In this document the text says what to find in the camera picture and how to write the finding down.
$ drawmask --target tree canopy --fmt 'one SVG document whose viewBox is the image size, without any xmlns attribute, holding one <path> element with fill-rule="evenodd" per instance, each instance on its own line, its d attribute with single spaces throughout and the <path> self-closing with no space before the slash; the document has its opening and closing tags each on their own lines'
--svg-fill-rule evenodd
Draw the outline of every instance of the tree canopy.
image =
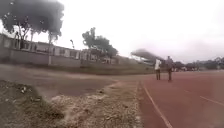
<svg viewBox="0 0 224 128">
<path fill-rule="evenodd" d="M 91 28 L 82 34 L 83 44 L 86 45 L 91 54 L 97 55 L 98 57 L 110 57 L 117 55 L 118 51 L 111 44 L 110 41 L 103 36 L 95 36 L 95 28 Z"/>
<path fill-rule="evenodd" d="M 57 0 L 1 0 L 0 19 L 4 28 L 15 32 L 24 40 L 28 31 L 31 34 L 48 32 L 57 39 L 61 35 L 64 6 Z"/>
</svg>

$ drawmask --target white lane line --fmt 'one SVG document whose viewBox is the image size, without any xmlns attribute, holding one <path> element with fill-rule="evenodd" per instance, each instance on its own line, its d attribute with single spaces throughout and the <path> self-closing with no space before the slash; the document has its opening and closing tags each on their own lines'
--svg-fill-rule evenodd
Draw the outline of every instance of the white lane line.
<svg viewBox="0 0 224 128">
<path fill-rule="evenodd" d="M 187 91 L 187 90 L 185 90 L 185 89 L 182 89 L 182 90 L 184 90 L 185 92 L 187 92 L 187 93 L 191 93 L 192 95 L 194 94 L 193 92 L 190 92 L 190 91 Z M 201 99 L 203 99 L 203 100 L 206 100 L 206 101 L 209 101 L 209 102 L 212 102 L 212 103 L 214 103 L 214 104 L 218 104 L 218 105 L 221 105 L 222 107 L 224 107 L 224 103 L 221 103 L 221 102 L 218 102 L 218 101 L 215 101 L 215 100 L 212 100 L 212 99 L 209 99 L 209 98 L 206 98 L 206 97 L 204 97 L 204 96 L 199 96 Z"/>
<path fill-rule="evenodd" d="M 221 103 L 221 102 L 214 101 L 214 100 L 208 99 L 208 98 L 203 97 L 203 96 L 200 96 L 200 98 L 202 98 L 202 99 L 204 99 L 204 100 L 207 100 L 207 101 L 210 101 L 210 102 L 212 102 L 212 103 L 215 103 L 215 104 L 221 105 L 221 106 L 223 106 L 223 107 L 224 107 L 224 104 L 223 104 L 223 103 Z"/>
<path fill-rule="evenodd" d="M 166 124 L 167 128 L 173 128 L 173 126 L 170 124 L 170 122 L 167 120 L 167 118 L 165 117 L 165 115 L 160 111 L 159 107 L 156 105 L 156 103 L 154 102 L 153 98 L 151 97 L 149 91 L 146 89 L 145 85 L 143 85 L 143 88 L 148 96 L 148 98 L 151 100 L 154 108 L 156 109 L 156 112 L 160 115 L 160 117 L 163 119 L 164 123 Z"/>
</svg>

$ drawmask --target dirt ground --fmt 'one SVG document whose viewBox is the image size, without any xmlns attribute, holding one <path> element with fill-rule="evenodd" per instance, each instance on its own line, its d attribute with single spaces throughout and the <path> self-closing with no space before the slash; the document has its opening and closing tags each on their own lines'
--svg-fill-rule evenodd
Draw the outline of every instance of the dirt ground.
<svg viewBox="0 0 224 128">
<path fill-rule="evenodd" d="M 2 128 L 142 127 L 138 84 L 129 77 L 10 65 L 0 65 L 0 71 L 0 79 L 6 80 L 0 82 Z"/>
<path fill-rule="evenodd" d="M 144 127 L 224 127 L 224 71 L 174 73 L 171 83 L 162 76 L 141 82 Z"/>
</svg>

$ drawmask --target roof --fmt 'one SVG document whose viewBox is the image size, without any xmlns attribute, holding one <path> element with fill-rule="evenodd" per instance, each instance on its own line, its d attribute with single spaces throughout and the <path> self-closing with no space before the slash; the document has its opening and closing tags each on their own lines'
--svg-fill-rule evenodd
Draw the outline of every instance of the roof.
<svg viewBox="0 0 224 128">
<path fill-rule="evenodd" d="M 162 57 L 159 57 L 145 49 L 138 49 L 134 52 L 131 53 L 132 55 L 138 56 L 138 57 L 142 57 L 148 60 L 155 60 L 155 59 L 160 59 L 160 60 L 164 60 Z"/>
</svg>

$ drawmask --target person walking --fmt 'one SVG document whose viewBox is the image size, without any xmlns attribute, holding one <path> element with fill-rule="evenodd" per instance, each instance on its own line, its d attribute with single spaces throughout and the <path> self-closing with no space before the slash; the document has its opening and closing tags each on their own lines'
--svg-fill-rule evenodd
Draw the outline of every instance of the person walking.
<svg viewBox="0 0 224 128">
<path fill-rule="evenodd" d="M 160 80 L 160 65 L 161 65 L 161 61 L 159 59 L 156 59 L 155 71 L 156 71 L 157 80 Z"/>
<path fill-rule="evenodd" d="M 167 57 L 166 60 L 166 66 L 167 66 L 167 72 L 168 72 L 168 81 L 172 81 L 172 68 L 173 68 L 173 60 L 170 58 L 170 56 Z"/>
</svg>

